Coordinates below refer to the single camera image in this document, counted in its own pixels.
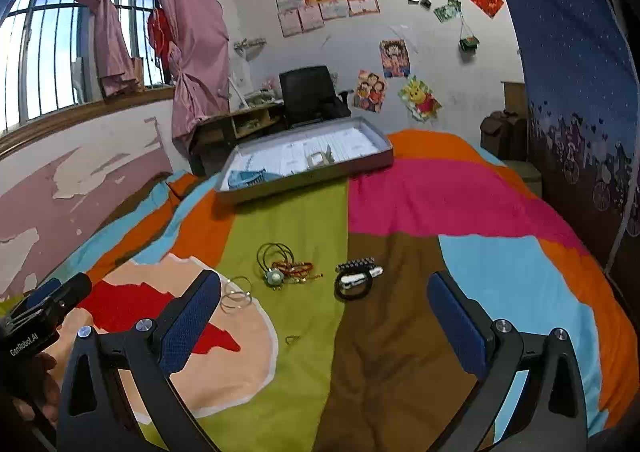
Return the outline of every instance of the desk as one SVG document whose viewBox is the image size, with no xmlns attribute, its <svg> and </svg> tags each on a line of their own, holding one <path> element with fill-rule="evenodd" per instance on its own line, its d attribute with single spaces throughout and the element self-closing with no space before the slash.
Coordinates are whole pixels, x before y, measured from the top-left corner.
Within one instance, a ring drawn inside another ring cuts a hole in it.
<svg viewBox="0 0 640 452">
<path fill-rule="evenodd" d="M 269 128 L 278 123 L 284 126 L 283 108 L 283 104 L 270 102 L 216 116 L 198 124 L 189 148 L 191 171 L 197 176 L 205 175 L 202 153 L 212 145 L 226 146 L 231 150 L 249 137 L 268 134 Z"/>
</svg>

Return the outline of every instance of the window sill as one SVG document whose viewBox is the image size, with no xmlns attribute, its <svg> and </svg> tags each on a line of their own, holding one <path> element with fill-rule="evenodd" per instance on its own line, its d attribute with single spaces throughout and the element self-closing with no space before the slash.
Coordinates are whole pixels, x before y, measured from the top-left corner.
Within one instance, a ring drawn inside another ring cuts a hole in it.
<svg viewBox="0 0 640 452">
<path fill-rule="evenodd" d="M 34 118 L 25 125 L 21 125 L 14 130 L 10 130 L 4 136 L 0 136 L 0 160 L 27 145 L 31 145 L 31 143 L 82 122 L 100 118 L 113 112 L 123 111 L 124 109 L 144 106 L 162 100 L 172 100 L 174 92 L 175 88 L 169 86 L 149 89 L 130 95 L 107 98 L 98 102 L 71 106 Z"/>
</svg>

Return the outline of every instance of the brown suitcase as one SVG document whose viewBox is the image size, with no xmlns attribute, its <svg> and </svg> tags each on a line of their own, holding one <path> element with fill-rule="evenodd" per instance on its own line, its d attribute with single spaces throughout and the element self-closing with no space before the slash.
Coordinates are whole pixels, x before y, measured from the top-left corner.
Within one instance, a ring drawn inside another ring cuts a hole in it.
<svg viewBox="0 0 640 452">
<path fill-rule="evenodd" d="M 492 112 L 480 124 L 480 146 L 503 161 L 527 161 L 527 119 Z"/>
</svg>

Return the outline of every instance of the bed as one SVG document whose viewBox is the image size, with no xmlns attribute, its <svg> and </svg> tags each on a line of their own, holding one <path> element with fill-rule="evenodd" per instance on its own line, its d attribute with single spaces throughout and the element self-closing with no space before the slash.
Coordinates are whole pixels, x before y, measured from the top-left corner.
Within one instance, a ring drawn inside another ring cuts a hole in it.
<svg viewBox="0 0 640 452">
<path fill-rule="evenodd" d="M 614 425 L 638 391 L 636 334 L 571 228 L 510 169 L 462 139 L 393 134 L 392 167 L 224 206 L 215 178 L 177 173 L 131 198 L 51 276 L 85 272 L 92 294 L 50 349 L 61 379 L 76 331 L 115 332 L 153 317 L 203 268 L 244 275 L 254 302 L 218 309 L 172 382 L 222 450 L 426 450 L 476 382 L 425 295 L 447 268 L 493 319 L 522 332 L 561 326 L 575 346 L 590 434 Z M 274 291 L 256 249 L 288 244 L 324 276 Z M 374 257 L 370 294 L 339 302 L 335 267 Z M 146 437 L 160 438 L 121 372 Z M 500 439 L 525 372 L 486 438 Z"/>
</svg>

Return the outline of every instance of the starry blue curtain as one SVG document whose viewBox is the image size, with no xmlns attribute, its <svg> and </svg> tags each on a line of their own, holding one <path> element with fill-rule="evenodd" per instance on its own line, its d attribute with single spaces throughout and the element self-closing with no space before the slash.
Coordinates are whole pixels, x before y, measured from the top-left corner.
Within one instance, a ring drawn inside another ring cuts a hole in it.
<svg viewBox="0 0 640 452">
<path fill-rule="evenodd" d="M 529 159 L 545 199 L 604 266 L 634 167 L 638 81 L 628 45 L 608 0 L 507 4 L 529 97 Z M 636 255 L 637 210 L 622 241 Z"/>
</svg>

